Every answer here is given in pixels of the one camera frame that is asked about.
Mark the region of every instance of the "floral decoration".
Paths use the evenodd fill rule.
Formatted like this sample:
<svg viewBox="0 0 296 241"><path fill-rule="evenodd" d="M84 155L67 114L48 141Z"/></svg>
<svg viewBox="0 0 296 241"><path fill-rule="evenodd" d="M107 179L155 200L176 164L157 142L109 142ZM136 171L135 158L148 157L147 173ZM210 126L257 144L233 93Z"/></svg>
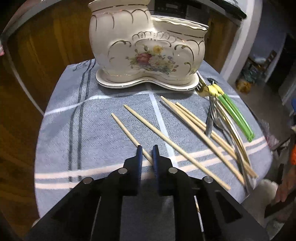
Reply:
<svg viewBox="0 0 296 241"><path fill-rule="evenodd" d="M152 50L144 46L144 52L139 52L135 49L134 57L126 57L130 61L130 67L137 69L145 69L147 71L162 72L169 74L177 71L178 65L175 65L172 56L161 55L163 48L159 45L155 45Z"/></svg>

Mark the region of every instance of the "doorway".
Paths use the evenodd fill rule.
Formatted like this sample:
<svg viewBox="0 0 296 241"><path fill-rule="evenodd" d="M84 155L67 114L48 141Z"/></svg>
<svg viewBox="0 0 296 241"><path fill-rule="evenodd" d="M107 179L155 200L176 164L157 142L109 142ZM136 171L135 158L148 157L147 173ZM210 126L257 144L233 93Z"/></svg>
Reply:
<svg viewBox="0 0 296 241"><path fill-rule="evenodd" d="M285 81L295 60L296 41L287 34L281 56L267 82L267 85L270 86L273 92L278 92L279 87Z"/></svg>

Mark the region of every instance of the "green utensil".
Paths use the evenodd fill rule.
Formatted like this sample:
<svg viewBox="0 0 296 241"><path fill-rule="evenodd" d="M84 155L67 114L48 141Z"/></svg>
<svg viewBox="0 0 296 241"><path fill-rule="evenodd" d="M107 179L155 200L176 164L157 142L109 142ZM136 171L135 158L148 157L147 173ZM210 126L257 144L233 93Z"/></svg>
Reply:
<svg viewBox="0 0 296 241"><path fill-rule="evenodd" d="M212 95L216 95L220 103L223 105L223 107L226 109L226 111L230 114L230 116L233 118L233 120L237 123L238 127L242 130L244 135L246 136L247 140L250 142L253 140L253 132L250 131L248 126L240 120L234 109L231 107L231 105L226 101L224 96L218 92L218 90L212 86L209 85L209 92Z"/></svg>
<svg viewBox="0 0 296 241"><path fill-rule="evenodd" d="M251 142L255 137L254 132L252 131L251 127L249 126L249 124L247 123L247 121L245 120L245 118L243 117L241 112L239 111L238 107L235 105L235 103L233 103L231 98L227 94L224 93L224 91L220 88L220 86L218 86L217 84L213 84L213 86L224 97L224 99L228 102L228 104L233 109L234 113L237 115L237 117L240 119L240 121L243 122L244 125L246 126L246 128L249 130L248 132L250 134L249 134L249 138L247 137L247 139L249 142Z"/></svg>

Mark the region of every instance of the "ceramic vase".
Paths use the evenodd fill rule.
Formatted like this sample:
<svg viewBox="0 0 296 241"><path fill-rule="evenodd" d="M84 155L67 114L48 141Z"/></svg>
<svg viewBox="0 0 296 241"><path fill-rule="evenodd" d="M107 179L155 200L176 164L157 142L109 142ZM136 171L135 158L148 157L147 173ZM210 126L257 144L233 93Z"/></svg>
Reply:
<svg viewBox="0 0 296 241"><path fill-rule="evenodd" d="M100 77L125 83L143 77L170 85L192 79L205 54L207 26L152 16L149 0L95 0L89 38Z"/></svg>

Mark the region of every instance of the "striped tablecloth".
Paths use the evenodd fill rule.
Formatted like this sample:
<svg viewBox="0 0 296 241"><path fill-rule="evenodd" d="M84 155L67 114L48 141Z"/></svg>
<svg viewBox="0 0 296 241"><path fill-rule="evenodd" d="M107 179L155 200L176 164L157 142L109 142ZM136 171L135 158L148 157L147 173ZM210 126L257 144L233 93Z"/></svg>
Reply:
<svg viewBox="0 0 296 241"><path fill-rule="evenodd" d="M150 83L127 89L108 89L96 81L99 66L95 59L67 66L48 103L39 132L35 161L35 192L42 217L70 188L82 178L107 176L122 167L136 147L111 117L115 113L143 148L151 151L157 144L160 154L169 157L175 167L188 175L204 174L166 144L124 107L129 105L173 142L231 186L229 193L238 201L245 192L230 170L195 135L194 132L160 99L163 95L180 102L206 121L208 101L194 91L174 92ZM252 167L259 175L257 182L271 165L271 154L256 120L236 92L206 62L200 74L215 79L239 107L255 133L249 143L241 133ZM226 157L236 166L235 161ZM173 201L159 197L155 189L153 168L143 157L141 191L137 197L124 197L121 240L174 240Z"/></svg>

